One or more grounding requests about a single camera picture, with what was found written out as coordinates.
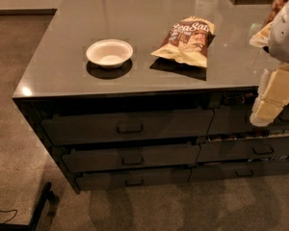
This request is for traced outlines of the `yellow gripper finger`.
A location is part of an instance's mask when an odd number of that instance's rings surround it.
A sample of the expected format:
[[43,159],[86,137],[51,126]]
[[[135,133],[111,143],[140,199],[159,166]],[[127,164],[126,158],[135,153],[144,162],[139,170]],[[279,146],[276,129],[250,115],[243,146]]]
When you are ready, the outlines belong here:
[[250,39],[250,45],[255,47],[265,47],[269,45],[269,37],[271,33],[272,23],[268,23],[265,27],[263,27],[258,33]]
[[280,63],[271,71],[268,86],[258,105],[251,109],[250,123],[257,127],[271,124],[289,104],[289,63]]

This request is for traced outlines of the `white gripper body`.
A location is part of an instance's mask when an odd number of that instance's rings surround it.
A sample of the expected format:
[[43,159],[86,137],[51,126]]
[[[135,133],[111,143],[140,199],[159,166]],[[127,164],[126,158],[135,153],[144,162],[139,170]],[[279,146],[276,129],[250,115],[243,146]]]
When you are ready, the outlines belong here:
[[268,82],[270,80],[271,77],[271,71],[268,70],[267,68],[264,69],[261,78],[260,78],[260,82],[259,82],[259,86],[258,86],[258,96],[255,99],[255,104],[258,105],[261,101],[261,98],[266,90],[266,87],[268,86]]

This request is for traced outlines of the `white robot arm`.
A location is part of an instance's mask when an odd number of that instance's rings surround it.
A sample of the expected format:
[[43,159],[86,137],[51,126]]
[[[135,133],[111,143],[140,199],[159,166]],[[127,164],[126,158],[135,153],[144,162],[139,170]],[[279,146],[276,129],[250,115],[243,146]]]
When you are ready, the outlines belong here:
[[250,123],[266,127],[289,104],[289,1],[268,26],[250,39],[250,44],[267,46],[269,55],[280,61],[274,71],[264,69],[251,109]]

